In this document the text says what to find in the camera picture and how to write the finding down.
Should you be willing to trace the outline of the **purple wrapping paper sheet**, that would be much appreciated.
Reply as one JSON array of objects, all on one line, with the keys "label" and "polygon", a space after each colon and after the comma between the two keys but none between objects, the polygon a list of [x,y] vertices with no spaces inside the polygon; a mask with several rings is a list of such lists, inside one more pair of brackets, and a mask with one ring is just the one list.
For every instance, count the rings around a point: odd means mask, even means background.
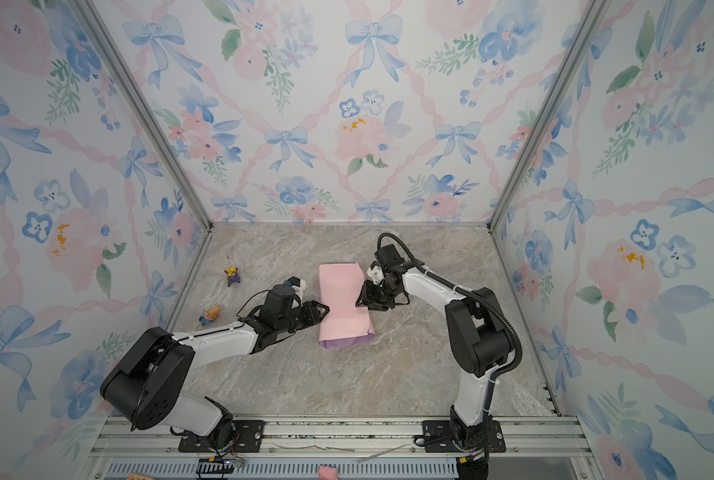
[{"label": "purple wrapping paper sheet", "polygon": [[320,302],[329,308],[320,323],[319,343],[339,349],[372,341],[375,330],[369,310],[357,306],[365,275],[358,263],[319,266]]}]

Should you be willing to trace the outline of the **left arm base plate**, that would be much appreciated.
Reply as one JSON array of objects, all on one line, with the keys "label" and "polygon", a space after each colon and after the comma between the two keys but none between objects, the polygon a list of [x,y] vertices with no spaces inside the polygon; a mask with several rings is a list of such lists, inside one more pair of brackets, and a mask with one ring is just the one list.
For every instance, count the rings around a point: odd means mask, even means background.
[{"label": "left arm base plate", "polygon": [[263,420],[233,420],[221,423],[208,436],[186,431],[180,435],[180,453],[259,453],[266,423]]}]

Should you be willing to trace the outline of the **aluminium rail frame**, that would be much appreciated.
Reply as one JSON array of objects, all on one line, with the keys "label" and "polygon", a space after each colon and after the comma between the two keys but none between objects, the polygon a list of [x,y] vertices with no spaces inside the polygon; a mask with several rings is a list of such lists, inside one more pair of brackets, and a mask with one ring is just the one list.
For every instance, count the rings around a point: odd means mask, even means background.
[{"label": "aluminium rail frame", "polygon": [[574,417],[498,417],[485,448],[463,450],[443,417],[250,416],[224,452],[173,429],[108,420],[82,479],[599,479]]}]

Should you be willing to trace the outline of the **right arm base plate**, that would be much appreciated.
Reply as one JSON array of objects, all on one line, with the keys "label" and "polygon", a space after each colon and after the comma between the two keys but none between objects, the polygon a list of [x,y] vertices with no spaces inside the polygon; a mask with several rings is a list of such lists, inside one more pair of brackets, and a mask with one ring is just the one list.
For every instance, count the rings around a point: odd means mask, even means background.
[{"label": "right arm base plate", "polygon": [[498,421],[488,417],[475,426],[461,425],[453,420],[425,420],[422,434],[415,444],[426,453],[473,453],[485,449],[488,453],[506,451],[505,435]]}]

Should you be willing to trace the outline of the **orange toy figure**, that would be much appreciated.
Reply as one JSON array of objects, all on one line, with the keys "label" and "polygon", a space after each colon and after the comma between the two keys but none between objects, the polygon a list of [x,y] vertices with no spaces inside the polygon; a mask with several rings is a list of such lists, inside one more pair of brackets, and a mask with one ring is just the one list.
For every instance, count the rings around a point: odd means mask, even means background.
[{"label": "orange toy figure", "polygon": [[202,326],[211,325],[220,316],[222,308],[220,306],[214,306],[212,308],[206,309],[199,317],[199,323]]}]

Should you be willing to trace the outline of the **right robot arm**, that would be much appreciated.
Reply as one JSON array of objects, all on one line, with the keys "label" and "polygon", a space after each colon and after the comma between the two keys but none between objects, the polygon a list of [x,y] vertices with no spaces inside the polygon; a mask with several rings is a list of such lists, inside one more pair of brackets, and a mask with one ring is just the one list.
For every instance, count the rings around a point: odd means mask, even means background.
[{"label": "right robot arm", "polygon": [[375,260],[355,302],[357,307],[388,311],[419,299],[445,319],[452,355],[461,376],[450,409],[449,433],[430,434],[424,443],[452,443],[464,452],[486,452],[495,432],[491,405],[498,378],[520,365],[523,348],[495,294],[471,290],[433,272],[396,235],[382,233]]}]

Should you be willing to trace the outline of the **yellow purple toy figure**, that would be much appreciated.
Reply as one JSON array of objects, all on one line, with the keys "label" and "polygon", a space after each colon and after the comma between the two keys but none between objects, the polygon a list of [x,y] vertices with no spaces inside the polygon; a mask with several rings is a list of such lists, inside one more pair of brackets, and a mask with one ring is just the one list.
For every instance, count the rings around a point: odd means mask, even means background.
[{"label": "yellow purple toy figure", "polygon": [[239,271],[236,267],[230,267],[230,268],[225,269],[224,274],[226,277],[228,287],[231,287],[232,285],[235,285],[235,284],[239,284],[241,282],[241,276],[240,276]]}]

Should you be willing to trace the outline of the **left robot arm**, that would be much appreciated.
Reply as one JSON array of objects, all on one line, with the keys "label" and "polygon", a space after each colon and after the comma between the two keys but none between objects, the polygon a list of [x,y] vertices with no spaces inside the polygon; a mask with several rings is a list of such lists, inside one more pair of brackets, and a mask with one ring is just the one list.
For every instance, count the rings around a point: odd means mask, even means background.
[{"label": "left robot arm", "polygon": [[289,282],[265,292],[264,303],[222,327],[191,333],[146,330],[104,379],[100,394],[131,423],[165,425],[204,446],[226,448],[236,437],[233,414],[219,402],[183,391],[189,374],[223,359],[257,354],[319,325],[330,308],[301,299]]}]

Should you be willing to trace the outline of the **pink object on rail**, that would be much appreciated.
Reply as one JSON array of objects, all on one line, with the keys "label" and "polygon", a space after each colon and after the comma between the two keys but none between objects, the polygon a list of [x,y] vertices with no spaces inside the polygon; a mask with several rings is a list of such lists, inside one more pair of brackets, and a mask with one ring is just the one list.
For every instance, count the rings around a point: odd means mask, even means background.
[{"label": "pink object on rail", "polygon": [[338,480],[338,471],[336,468],[327,466],[327,465],[321,465],[318,470],[317,470],[318,476],[320,480]]}]

